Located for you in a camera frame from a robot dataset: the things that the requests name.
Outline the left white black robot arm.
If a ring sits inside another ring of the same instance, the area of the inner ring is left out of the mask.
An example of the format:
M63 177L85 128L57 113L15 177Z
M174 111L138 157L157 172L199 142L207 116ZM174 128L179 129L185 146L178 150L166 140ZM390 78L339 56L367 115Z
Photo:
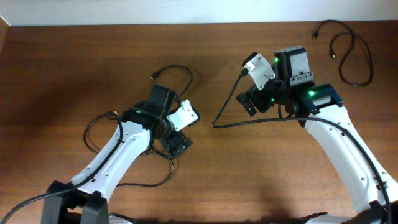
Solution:
M96 157L69 183L53 182L44 200L41 223L132 223L112 215L108 203L131 164L160 141L164 158L181 155L192 142L183 128L195 124L199 113L173 90L154 85L149 99L115 117L118 126Z

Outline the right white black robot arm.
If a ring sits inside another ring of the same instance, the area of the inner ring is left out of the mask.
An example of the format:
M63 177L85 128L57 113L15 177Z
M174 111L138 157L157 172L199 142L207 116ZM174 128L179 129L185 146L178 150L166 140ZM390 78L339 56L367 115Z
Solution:
M273 62L253 52L242 66L254 84L236 99L250 116L285 106L288 119L297 120L321 145L356 212L353 217L320 212L299 223L397 223L397 182L361 138L335 89L315 84L305 48L277 50Z

